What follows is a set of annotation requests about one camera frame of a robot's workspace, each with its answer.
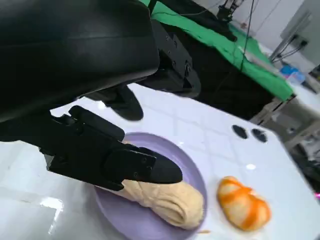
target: bread roll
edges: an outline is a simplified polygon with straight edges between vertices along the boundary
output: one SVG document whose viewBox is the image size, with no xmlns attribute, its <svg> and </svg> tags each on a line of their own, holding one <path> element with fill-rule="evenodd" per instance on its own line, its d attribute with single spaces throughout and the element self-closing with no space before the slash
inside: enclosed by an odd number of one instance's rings
<svg viewBox="0 0 320 240">
<path fill-rule="evenodd" d="M 173 226 L 194 229 L 204 217 L 204 197 L 185 182 L 154 184 L 124 180 L 122 184 L 124 189 L 110 192 L 151 208 Z"/>
<path fill-rule="evenodd" d="M 260 229 L 271 218 L 266 201 L 232 176 L 221 180 L 217 198 L 226 218 L 244 231 Z"/>
</svg>

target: purple plate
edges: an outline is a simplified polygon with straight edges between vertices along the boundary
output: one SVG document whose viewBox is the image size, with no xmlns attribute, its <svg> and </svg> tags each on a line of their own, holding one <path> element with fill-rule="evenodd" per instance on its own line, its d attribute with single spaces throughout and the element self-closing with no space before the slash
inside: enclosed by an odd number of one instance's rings
<svg viewBox="0 0 320 240">
<path fill-rule="evenodd" d="M 182 170 L 183 181 L 198 189 L 204 197 L 204 218 L 207 214 L 207 190 L 205 182 L 191 158 L 172 142 L 148 133 L 126 134 L 125 141 L 145 147 L 175 162 Z M 194 235 L 199 227 L 184 230 L 172 226 L 151 209 L 142 207 L 123 197 L 95 188 L 97 203 L 110 223 L 131 240 L 185 240 Z"/>
</svg>

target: tiled surface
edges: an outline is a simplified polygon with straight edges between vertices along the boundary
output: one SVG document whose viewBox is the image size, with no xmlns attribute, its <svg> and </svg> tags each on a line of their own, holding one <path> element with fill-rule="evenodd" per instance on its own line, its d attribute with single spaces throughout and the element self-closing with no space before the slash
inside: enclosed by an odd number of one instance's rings
<svg viewBox="0 0 320 240">
<path fill-rule="evenodd" d="M 320 206 L 271 131 L 266 132 L 268 143 L 261 143 L 251 135 L 255 126 L 249 122 L 191 99 L 134 84 L 130 88 L 144 111 L 138 122 L 124 120 L 101 102 L 82 98 L 76 104 L 126 133 L 165 137 L 194 160 L 208 192 L 202 229 L 210 233 L 192 240 L 314 240 L 320 233 Z M 60 116 L 74 104 L 52 112 Z M 247 129 L 249 138 L 237 137 L 232 125 Z M 34 146 L 1 143 L 0 153 L 0 239 L 124 240 L 100 213 L 92 186 L 47 172 Z M 227 222 L 216 200 L 224 176 L 237 177 L 268 200 L 272 219 L 266 227 L 244 233 Z"/>
</svg>

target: green tablecloth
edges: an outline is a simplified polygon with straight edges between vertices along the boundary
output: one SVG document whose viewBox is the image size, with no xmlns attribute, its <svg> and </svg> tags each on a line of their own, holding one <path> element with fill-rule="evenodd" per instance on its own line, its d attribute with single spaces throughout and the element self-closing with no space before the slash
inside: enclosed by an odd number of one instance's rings
<svg viewBox="0 0 320 240">
<path fill-rule="evenodd" d="M 150 2 L 150 0 L 140 1 L 145 5 L 148 5 Z M 215 31 L 207 29 L 186 17 L 178 15 L 159 1 L 156 3 L 151 17 L 161 23 L 176 26 L 191 35 L 193 38 L 197 39 L 199 42 L 216 48 L 230 63 L 238 69 L 240 68 L 243 53 L 238 46 L 241 46 L 242 49 L 244 48 L 246 36 L 236 28 L 231 27 L 230 29 L 238 38 L 237 42 L 229 41 L 227 38 Z M 249 53 L 255 55 L 266 63 L 269 63 L 268 58 L 260 51 L 258 42 L 255 39 L 248 39 L 246 49 Z M 244 60 L 242 71 L 263 88 L 283 101 L 287 100 L 293 94 L 293 90 L 283 79 L 275 76 L 271 72 L 268 72 L 264 68 L 247 61 L 246 59 Z"/>
</svg>

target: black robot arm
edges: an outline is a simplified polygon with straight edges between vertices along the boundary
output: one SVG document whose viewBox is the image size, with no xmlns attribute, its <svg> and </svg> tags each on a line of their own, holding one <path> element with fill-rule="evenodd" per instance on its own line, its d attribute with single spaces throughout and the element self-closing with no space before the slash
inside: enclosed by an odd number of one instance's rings
<svg viewBox="0 0 320 240">
<path fill-rule="evenodd" d="M 152 24 L 144 4 L 14 0 L 0 6 L 0 141 L 38 146 L 49 171 L 115 191 L 124 179 L 182 180 L 175 163 L 122 143 L 124 131 L 90 111 L 74 106 L 70 115 L 50 114 L 83 96 L 113 100 L 110 90 L 137 81 L 181 96 L 200 91 L 192 59 L 178 39 Z"/>
</svg>

